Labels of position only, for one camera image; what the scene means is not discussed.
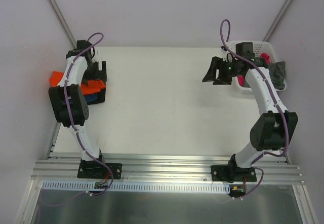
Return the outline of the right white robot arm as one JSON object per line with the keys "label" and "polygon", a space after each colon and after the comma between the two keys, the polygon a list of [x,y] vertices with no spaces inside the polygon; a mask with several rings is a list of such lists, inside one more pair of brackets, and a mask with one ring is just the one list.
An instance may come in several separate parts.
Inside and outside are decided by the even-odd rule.
{"label": "right white robot arm", "polygon": [[256,55],[252,42],[240,42],[231,47],[225,42],[223,57],[213,57],[202,82],[213,85],[230,85],[232,78],[242,76],[255,97],[259,119],[250,130],[249,143],[231,156],[227,165],[213,165],[213,180],[233,183],[255,182],[254,164],[263,156],[283,157],[295,131],[298,116],[284,106],[270,77],[270,64]]}

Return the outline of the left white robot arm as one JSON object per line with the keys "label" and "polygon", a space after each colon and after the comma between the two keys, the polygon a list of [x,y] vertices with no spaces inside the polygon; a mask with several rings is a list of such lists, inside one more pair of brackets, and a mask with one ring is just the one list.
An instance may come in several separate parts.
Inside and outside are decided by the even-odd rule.
{"label": "left white robot arm", "polygon": [[49,98],[57,122],[73,135],[81,153],[80,170],[94,177],[106,173],[101,150],[92,138],[86,121],[89,105],[104,103],[106,96],[106,62],[95,59],[89,40],[78,40],[76,48],[66,54],[64,72],[53,72]]}

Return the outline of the orange t shirt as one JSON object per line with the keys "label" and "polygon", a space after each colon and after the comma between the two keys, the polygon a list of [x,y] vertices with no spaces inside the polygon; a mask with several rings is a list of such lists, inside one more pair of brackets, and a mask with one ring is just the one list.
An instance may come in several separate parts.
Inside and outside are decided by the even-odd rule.
{"label": "orange t shirt", "polygon": [[[64,73],[63,72],[59,72],[59,71],[53,71],[52,72],[52,76],[49,78],[49,82],[50,85],[52,87],[57,86],[58,83],[61,81],[61,79],[63,78]],[[84,95],[88,95],[88,94],[95,94],[100,92],[101,89],[106,88],[106,85],[104,82],[102,81],[95,81],[95,84],[93,87],[84,87],[82,84],[80,86],[81,91]]]}

